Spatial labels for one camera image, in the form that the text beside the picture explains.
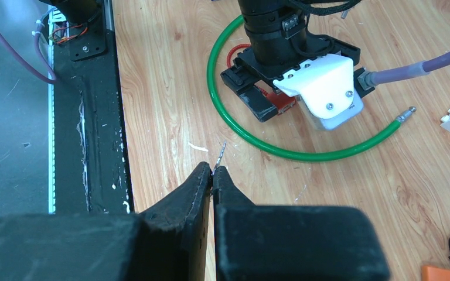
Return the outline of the green cable lock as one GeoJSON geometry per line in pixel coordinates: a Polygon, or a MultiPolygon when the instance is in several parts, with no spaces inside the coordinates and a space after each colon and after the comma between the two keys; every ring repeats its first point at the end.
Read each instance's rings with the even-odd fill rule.
{"type": "Polygon", "coordinates": [[[207,71],[206,71],[207,89],[211,101],[217,113],[220,115],[223,121],[239,137],[241,137],[247,143],[255,146],[259,150],[262,150],[263,152],[267,152],[274,156],[299,162],[329,162],[334,160],[340,160],[347,157],[358,155],[381,144],[391,135],[393,135],[396,131],[398,131],[401,124],[406,122],[412,116],[412,114],[417,111],[416,107],[409,107],[403,113],[401,113],[393,122],[391,122],[386,128],[380,131],[377,135],[374,135],[372,138],[360,144],[351,146],[349,148],[336,150],[332,152],[322,152],[322,153],[296,152],[293,150],[286,150],[283,148],[279,148],[277,146],[274,146],[270,143],[264,142],[256,138],[246,129],[241,127],[240,124],[236,120],[234,120],[233,117],[227,112],[226,107],[223,105],[221,98],[219,96],[215,78],[216,62],[223,48],[223,45],[225,44],[227,39],[231,36],[231,34],[235,32],[236,29],[238,29],[243,24],[243,22],[244,21],[242,16],[239,15],[238,17],[236,17],[231,23],[227,25],[226,28],[224,28],[224,30],[221,32],[221,34],[215,41],[207,62],[207,71]]]}

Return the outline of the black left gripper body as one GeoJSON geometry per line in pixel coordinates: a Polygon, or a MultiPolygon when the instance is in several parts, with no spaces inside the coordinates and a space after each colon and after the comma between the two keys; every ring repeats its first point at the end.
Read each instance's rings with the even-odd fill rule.
{"type": "Polygon", "coordinates": [[[251,44],[231,62],[220,76],[260,121],[266,122],[290,107],[292,98],[277,102],[256,85],[263,81],[276,93],[287,94],[274,81],[290,79],[289,71],[313,67],[314,61],[329,54],[360,61],[360,49],[328,35],[300,33],[289,38],[281,35],[253,35],[251,44]]]}

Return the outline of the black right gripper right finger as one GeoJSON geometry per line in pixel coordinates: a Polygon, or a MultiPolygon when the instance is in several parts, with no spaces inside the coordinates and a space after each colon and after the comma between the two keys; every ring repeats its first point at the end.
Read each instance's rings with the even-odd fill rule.
{"type": "Polygon", "coordinates": [[[234,184],[224,166],[213,174],[214,251],[217,280],[241,280],[244,272],[243,249],[237,245],[238,221],[233,208],[251,207],[254,203],[234,184]]]}

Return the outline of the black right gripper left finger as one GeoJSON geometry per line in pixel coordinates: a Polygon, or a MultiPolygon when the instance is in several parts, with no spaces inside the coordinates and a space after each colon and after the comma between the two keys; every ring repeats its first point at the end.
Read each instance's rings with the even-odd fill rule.
{"type": "Polygon", "coordinates": [[[139,215],[138,280],[203,280],[212,185],[200,162],[187,179],[139,215]]]}

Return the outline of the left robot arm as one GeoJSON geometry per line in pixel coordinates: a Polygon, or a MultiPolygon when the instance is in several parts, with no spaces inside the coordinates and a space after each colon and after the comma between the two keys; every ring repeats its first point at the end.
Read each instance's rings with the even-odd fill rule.
{"type": "Polygon", "coordinates": [[[235,59],[227,59],[221,79],[260,121],[266,122],[291,107],[292,98],[280,102],[282,92],[274,85],[289,70],[299,70],[307,59],[326,54],[350,58],[356,66],[360,49],[328,35],[308,31],[311,15],[343,12],[358,1],[239,1],[249,45],[235,59]]]}

